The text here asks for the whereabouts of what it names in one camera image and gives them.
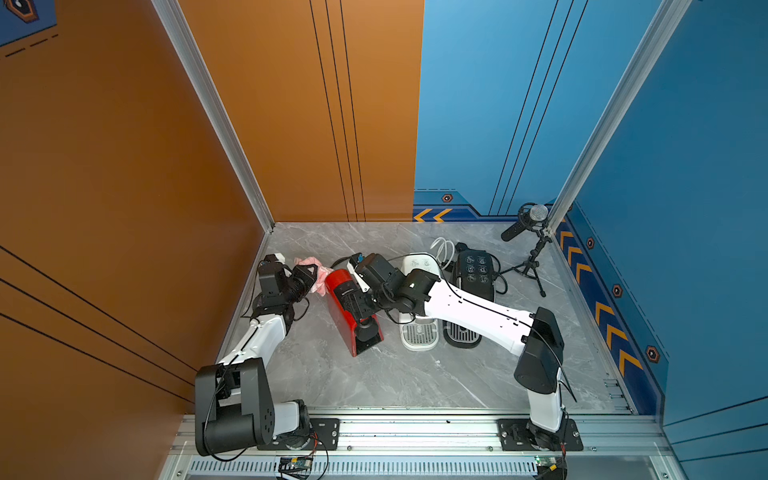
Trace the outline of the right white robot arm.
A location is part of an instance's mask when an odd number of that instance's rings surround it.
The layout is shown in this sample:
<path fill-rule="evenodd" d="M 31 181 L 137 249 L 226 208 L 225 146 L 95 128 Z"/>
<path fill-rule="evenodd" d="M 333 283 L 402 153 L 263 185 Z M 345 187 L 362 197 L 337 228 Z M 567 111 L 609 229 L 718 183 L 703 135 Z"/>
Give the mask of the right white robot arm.
<path fill-rule="evenodd" d="M 565 453 L 576 428 L 570 424 L 562 391 L 571 389 L 563 371 L 565 342 L 555 315 L 540 307 L 534 312 L 483 299 L 451 284 L 434 256 L 414 253 L 407 273 L 383 255 L 358 253 L 345 268 L 358 291 L 346 304 L 362 320 L 395 310 L 412 320 L 435 318 L 467 328 L 517 358 L 513 377 L 527 390 L 529 419 L 526 441 L 537 450 Z"/>

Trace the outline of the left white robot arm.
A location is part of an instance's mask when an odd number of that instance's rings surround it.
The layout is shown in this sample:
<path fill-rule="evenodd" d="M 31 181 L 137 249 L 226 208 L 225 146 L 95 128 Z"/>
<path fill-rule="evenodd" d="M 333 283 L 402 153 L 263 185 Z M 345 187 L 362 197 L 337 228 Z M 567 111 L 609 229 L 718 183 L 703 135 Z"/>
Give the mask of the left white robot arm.
<path fill-rule="evenodd" d="M 289 268 L 280 254 L 259 263 L 250 323 L 234 349 L 195 377 L 195 447 L 199 455 L 221 455 L 283 442 L 301 448 L 312 435 L 302 400 L 277 403 L 267 366 L 296 320 L 294 305 L 306 299 L 317 281 L 315 265 Z"/>

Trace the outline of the red coffee machine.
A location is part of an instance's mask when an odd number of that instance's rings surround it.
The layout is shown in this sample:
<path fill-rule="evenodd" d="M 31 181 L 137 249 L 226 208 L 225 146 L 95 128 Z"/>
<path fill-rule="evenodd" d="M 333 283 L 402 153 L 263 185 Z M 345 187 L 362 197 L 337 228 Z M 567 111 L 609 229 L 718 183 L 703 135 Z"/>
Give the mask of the red coffee machine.
<path fill-rule="evenodd" d="M 329 311 L 352 357 L 383 341 L 373 305 L 347 270 L 333 271 L 325 286 Z"/>

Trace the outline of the pink cloth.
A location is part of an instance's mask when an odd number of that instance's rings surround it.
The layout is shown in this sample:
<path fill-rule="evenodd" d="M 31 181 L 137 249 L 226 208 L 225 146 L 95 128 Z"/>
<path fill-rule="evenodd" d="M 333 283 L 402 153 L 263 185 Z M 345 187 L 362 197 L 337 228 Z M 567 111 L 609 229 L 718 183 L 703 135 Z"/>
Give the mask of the pink cloth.
<path fill-rule="evenodd" d="M 314 273 L 315 282 L 311 287 L 312 293 L 317 293 L 320 296 L 327 294 L 326 279 L 332 273 L 330 268 L 324 266 L 316 257 L 295 258 L 294 265 L 308 267 Z"/>

